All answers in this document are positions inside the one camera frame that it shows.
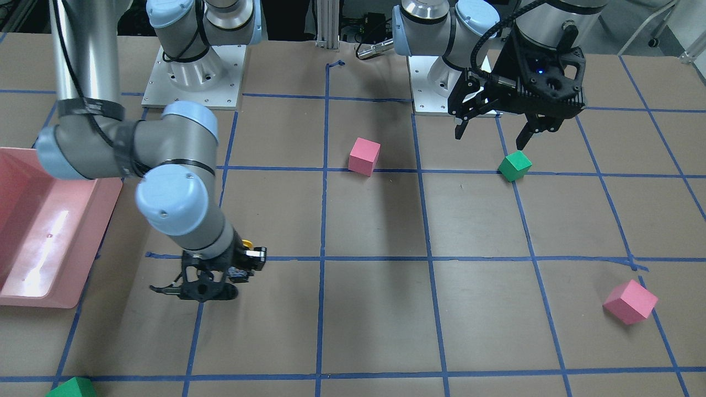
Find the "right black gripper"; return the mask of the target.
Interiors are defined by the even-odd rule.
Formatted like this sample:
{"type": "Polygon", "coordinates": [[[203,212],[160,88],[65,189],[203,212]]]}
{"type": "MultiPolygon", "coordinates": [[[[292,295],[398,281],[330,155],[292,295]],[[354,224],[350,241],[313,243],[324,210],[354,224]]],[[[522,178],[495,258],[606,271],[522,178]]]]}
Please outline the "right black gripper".
{"type": "MultiPolygon", "coordinates": [[[[249,246],[249,241],[240,238],[237,232],[222,232],[217,241],[204,249],[184,250],[182,252],[182,276],[190,276],[205,271],[220,272],[226,276],[227,255],[232,239],[242,241],[249,246]]],[[[262,271],[267,261],[267,247],[246,249],[243,254],[245,271],[262,271]]]]}

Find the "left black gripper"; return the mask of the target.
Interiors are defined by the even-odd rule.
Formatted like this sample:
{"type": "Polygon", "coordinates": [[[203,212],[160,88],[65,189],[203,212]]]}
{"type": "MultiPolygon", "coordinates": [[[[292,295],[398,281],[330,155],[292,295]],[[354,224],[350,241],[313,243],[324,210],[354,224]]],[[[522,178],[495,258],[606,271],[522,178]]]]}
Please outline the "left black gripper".
{"type": "Polygon", "coordinates": [[[448,98],[448,112],[457,120],[454,138],[461,140],[469,120],[490,110],[541,115],[526,116],[515,140],[517,150],[524,150],[534,134],[556,132],[584,110],[585,66],[580,47],[558,53],[529,42],[505,43],[491,73],[497,81],[461,76],[454,86],[448,98]]]}

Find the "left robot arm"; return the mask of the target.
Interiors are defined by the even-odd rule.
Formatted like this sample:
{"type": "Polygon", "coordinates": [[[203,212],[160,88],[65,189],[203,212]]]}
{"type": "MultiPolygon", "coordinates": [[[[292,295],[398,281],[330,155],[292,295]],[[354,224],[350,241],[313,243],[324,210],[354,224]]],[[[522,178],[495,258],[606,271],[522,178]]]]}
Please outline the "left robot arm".
{"type": "Polygon", "coordinates": [[[436,56],[456,139],[489,111],[525,115],[515,145],[556,132],[586,106],[582,39],[605,1],[522,1],[501,17],[485,1],[401,1],[392,12],[395,51],[436,56]]]}

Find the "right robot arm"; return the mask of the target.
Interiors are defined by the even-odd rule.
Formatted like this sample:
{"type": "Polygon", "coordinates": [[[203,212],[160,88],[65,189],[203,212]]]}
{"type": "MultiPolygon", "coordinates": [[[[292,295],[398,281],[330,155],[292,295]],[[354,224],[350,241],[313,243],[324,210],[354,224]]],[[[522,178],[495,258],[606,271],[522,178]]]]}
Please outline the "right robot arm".
{"type": "Polygon", "coordinates": [[[245,246],[213,199],[218,128],[214,113],[178,100],[159,120],[129,120],[120,103],[119,1],[51,1],[58,124],[36,150],[59,179],[142,178],[136,200],[154,229],[199,269],[263,268],[266,249],[245,246]]]}

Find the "pink cube near left arm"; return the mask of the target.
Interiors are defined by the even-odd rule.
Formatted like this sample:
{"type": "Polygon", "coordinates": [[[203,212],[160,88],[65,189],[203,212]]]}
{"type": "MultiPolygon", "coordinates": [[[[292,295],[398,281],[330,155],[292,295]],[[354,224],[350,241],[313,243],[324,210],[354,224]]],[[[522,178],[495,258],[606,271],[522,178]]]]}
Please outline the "pink cube near left arm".
{"type": "Polygon", "coordinates": [[[602,306],[623,324],[630,326],[648,319],[658,301],[658,297],[640,282],[630,280],[616,286],[602,306]]]}

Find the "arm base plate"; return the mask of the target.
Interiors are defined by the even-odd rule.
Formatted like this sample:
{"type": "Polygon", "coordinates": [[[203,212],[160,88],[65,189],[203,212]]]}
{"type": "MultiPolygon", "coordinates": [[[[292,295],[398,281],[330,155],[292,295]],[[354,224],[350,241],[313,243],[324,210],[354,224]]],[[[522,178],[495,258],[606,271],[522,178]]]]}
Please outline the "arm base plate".
{"type": "Polygon", "coordinates": [[[200,60],[179,63],[166,62],[160,49],[142,105],[164,108],[174,101],[194,101],[212,110],[236,110],[246,50],[242,45],[215,46],[200,60]]]}
{"type": "Polygon", "coordinates": [[[449,116],[448,96],[461,72],[439,56],[409,56],[408,68],[414,113],[449,116]]]}

